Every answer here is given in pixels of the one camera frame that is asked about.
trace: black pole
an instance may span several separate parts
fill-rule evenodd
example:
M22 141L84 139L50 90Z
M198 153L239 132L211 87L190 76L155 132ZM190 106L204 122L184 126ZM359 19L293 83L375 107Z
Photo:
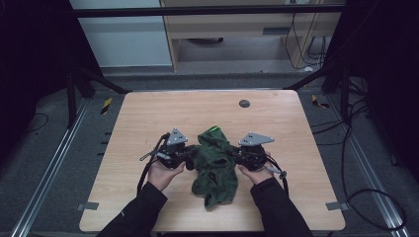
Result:
M301 5L246 5L246 6L202 6L202 7L157 7L120 9L83 9L73 11L51 11L52 15L76 18L185 16L185 15L230 15L230 14L273 14L273 13L333 13L365 9L363 5L345 4L301 4Z

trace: floor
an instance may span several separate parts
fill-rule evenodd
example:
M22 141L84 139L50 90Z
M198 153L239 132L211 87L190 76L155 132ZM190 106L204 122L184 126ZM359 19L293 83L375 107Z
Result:
M321 39L317 39L310 49L312 53L306 56L307 61L312 64L295 69L288 61L287 52L278 38L224 39L221 43L184 40L176 71L146 71L140 75L125 77L109 75L108 79L135 91L278 89L317 70L321 63L314 58L318 56L316 52L320 52L320 49ZM324 127L321 122L340 119L339 95L323 95L319 90L322 80L319 78L298 92L313 130ZM357 82L360 85L364 83L362 79ZM118 116L119 106L124 100L124 95L116 95L100 84L93 84L97 90L94 98L77 99L78 107L85 106L87 110L81 115L84 119L74 131L75 134L67 134L66 130L65 91L40 100L37 115L29 124L28 134L11 154L15 156L14 162L7 170L2 170L0 206L4 214L0 217L0 236L10 236L12 231L25 233L19 236L88 236L78 228L82 211L77 209L87 201ZM312 95L317 96L320 105L313 104ZM113 98L113 103L104 116L100 110L108 98ZM351 97L351 102L359 99L359 96ZM325 110L321 104L326 104L330 110ZM405 229L383 231L348 210L343 212L347 227L336 231L333 236L419 236L419 211L415 207L419 198L419 186L404 167L391 165L388 150L383 145L379 132L368 119L368 115L362 115L354 120L353 136L346 151L348 159L345 164L350 171L347 174L348 189L351 192L359 187L387 190L400 200L408 213L409 222ZM341 141L344 134L345 126L338 126L332 132L315 135L332 186L341 201L345 199L340 182L341 150L330 143ZM52 163L54 159L51 157L55 157L56 148L60 147L62 137L66 135L69 135L71 146L61 148L60 152L66 155ZM46 184L46 189L40 191L39 184ZM394 210L394 205L386 198L362 197L360 206L374 220L387 215L382 221L384 226L400 220L400 211ZM35 215L28 217L25 211ZM331 235L329 232L314 234Z

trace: white cabinet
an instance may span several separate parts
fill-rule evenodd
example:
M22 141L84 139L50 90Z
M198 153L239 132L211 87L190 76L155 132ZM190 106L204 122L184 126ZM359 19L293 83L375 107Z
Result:
M70 0L73 9L160 7L158 0ZM172 66L162 17L80 18L101 68Z

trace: metal gripper bracket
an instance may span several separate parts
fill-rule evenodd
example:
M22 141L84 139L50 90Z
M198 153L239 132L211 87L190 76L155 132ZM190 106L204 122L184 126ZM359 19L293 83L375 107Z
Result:
M178 130L178 128L173 128L172 132L170 133L169 138L167 139L167 145L176 145L179 143L184 143L188 141L188 137L186 137L182 132Z
M254 132L249 132L238 144L243 146L256 146L263 143L273 142L275 139L270 136L260 135Z

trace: gray carpet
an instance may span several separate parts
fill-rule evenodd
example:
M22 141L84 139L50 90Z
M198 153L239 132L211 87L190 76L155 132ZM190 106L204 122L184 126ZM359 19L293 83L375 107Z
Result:
M141 90L203 90L203 89L244 89L244 88L282 88L303 78L303 74L225 74L225 75L184 75L184 76L149 76L129 78L109 78L126 89ZM301 103L310 125L336 120L332 109L325 109L311 103L311 95L317 94L319 100L331 104L328 97L318 93L319 81L313 82L299 92ZM93 83L97 92L89 100L87 114L83 119L76 137L63 161L52 187L33 224L31 232L34 236L80 236L83 233L78 227L81 211L75 209L78 203L88 199L98 172L102 155L106 150L103 141L109 139L118 116L124 95L119 95L99 84ZM106 115L100 110L107 98L113 98ZM7 236L16 221L22 215L26 204L30 201L38 182L42 178L48 162L62 138L67 123L67 107L65 90L58 91L39 102L37 113L20 144L11 153L13 162L1 172L0 190L0 232ZM313 130L325 128L330 124L316 126ZM419 185L409 171L403 166L392 166L384 142L373 123L360 114L353 122L353 135L362 144L377 175L384 183L387 192L395 197L408 215L407 229L411 236L419 236L419 213L416 200L419 199ZM324 133L316 134L318 144L342 141L344 130L338 126ZM319 145L321 157L333 189L339 199L344 202L345 196L341 184L341 148L342 145ZM354 159L353 150L347 147L345 152L346 183L349 193L366 188L367 183ZM354 200L356 206L365 215L380 224L385 224L379 209L371 195L361 195ZM333 236L392 236L390 232L379 230L366 223L353 210L343 211L346 227ZM315 232L316 236L327 236L327 232Z

